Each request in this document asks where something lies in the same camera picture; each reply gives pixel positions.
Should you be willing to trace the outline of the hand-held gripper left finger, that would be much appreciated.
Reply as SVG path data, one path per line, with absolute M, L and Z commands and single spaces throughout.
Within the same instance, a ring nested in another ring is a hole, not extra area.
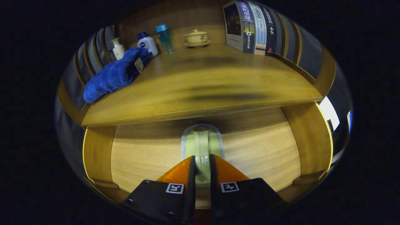
M 152 225 L 187 225 L 194 221 L 196 162 L 179 162 L 156 181 L 143 180 L 120 204 Z

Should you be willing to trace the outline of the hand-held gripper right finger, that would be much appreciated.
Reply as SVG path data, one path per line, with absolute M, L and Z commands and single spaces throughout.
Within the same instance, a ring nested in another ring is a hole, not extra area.
M 248 178 L 219 156 L 209 156 L 214 224 L 263 224 L 286 201 L 262 178 Z

